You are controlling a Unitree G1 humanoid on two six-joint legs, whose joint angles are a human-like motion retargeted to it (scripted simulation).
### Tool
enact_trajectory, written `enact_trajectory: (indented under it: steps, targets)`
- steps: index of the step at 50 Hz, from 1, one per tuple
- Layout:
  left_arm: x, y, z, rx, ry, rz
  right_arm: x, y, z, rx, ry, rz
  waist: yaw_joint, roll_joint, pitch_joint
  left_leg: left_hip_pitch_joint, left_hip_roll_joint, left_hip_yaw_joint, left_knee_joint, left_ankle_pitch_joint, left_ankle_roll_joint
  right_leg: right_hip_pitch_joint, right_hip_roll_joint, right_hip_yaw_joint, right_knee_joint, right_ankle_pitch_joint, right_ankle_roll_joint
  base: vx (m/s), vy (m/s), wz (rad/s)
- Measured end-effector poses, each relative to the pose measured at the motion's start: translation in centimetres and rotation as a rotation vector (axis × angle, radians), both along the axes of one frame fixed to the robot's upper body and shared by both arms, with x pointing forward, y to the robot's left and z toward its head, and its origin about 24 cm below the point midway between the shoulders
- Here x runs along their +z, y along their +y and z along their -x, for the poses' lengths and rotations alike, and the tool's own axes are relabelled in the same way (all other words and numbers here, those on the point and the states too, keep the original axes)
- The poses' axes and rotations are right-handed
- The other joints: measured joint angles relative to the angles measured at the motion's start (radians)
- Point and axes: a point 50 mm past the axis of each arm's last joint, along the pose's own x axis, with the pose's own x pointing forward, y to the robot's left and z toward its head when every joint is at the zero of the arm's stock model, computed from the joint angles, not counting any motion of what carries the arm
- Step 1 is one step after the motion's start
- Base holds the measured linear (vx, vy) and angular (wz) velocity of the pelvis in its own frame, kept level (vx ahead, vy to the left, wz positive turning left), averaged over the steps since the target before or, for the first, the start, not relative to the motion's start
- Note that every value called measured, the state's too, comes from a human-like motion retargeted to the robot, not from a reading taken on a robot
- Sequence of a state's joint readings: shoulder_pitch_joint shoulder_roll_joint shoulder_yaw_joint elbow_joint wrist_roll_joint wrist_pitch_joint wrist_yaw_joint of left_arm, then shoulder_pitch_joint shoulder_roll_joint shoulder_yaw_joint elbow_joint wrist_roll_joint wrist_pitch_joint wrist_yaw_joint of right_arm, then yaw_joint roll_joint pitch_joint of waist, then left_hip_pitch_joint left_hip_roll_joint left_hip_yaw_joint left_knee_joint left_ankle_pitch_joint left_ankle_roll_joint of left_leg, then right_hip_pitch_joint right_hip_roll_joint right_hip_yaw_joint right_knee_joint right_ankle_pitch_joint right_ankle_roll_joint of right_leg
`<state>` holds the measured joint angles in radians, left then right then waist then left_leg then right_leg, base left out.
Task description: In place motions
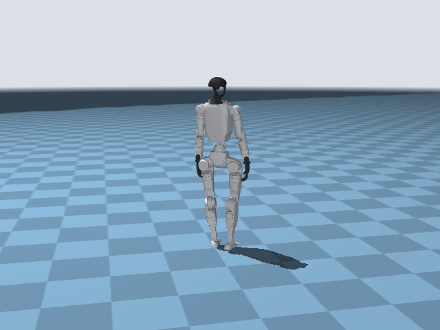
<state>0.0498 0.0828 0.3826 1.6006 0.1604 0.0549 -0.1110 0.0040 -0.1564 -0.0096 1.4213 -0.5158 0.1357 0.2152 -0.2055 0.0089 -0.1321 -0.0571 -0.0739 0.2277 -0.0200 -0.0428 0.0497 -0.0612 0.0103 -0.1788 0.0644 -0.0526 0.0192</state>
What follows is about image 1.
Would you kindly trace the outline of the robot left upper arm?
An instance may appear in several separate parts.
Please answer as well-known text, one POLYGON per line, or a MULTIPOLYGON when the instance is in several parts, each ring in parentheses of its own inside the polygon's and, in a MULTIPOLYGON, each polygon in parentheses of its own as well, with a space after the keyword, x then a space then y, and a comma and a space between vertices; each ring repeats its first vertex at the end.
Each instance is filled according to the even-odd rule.
POLYGON ((197 114, 197 137, 205 137, 206 132, 204 129, 204 108, 205 104, 200 104, 196 107, 195 111, 197 114))

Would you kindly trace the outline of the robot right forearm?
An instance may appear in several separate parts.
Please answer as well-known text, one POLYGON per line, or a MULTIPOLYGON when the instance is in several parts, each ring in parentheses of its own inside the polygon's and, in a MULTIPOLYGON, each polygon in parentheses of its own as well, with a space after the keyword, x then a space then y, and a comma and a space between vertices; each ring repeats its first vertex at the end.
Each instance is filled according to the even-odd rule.
POLYGON ((250 156, 248 155, 249 150, 247 146, 246 133, 244 130, 242 131, 241 135, 242 135, 242 140, 238 141, 238 145, 240 147, 240 151, 243 156, 243 161, 244 161, 244 157, 249 157, 249 161, 250 161, 250 156))

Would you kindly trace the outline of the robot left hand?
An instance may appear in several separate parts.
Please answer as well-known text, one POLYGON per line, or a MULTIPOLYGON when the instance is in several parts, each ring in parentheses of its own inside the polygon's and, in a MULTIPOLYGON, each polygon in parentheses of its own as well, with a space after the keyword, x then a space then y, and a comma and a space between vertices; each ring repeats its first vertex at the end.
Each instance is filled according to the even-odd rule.
POLYGON ((196 155, 196 160, 195 161, 197 162, 197 165, 196 165, 196 167, 197 167, 197 174, 198 174, 199 177, 203 177, 203 176, 201 176, 201 170, 199 169, 199 161, 200 161, 200 155, 199 154, 196 155))

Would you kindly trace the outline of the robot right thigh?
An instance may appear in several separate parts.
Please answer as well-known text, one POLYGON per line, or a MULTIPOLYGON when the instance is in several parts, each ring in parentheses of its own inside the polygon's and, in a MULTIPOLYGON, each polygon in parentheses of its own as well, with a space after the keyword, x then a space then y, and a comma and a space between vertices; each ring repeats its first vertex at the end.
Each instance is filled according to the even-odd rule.
POLYGON ((228 157, 226 165, 229 170, 230 197, 225 201, 225 208, 232 212, 233 201, 236 200, 239 204, 242 184, 242 163, 239 159, 228 157))

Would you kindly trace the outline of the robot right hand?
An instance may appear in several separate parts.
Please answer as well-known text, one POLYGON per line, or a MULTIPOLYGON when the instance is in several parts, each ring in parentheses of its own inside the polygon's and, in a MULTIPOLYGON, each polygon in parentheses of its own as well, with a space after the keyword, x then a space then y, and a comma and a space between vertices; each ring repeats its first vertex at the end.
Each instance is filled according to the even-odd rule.
POLYGON ((245 181, 248 178, 248 173, 250 171, 250 162, 249 162, 249 157, 244 157, 244 162, 245 164, 245 172, 243 174, 245 174, 245 177, 242 178, 242 181, 245 181))

